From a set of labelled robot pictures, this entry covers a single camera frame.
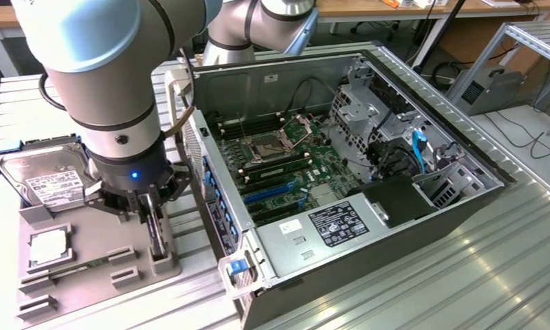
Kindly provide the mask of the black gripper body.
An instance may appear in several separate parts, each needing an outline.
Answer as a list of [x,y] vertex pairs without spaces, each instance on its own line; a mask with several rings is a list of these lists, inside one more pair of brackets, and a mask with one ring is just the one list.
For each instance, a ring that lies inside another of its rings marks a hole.
[[123,159],[94,154],[91,160],[103,182],[112,190],[147,193],[152,186],[166,186],[174,174],[164,154],[139,155]]

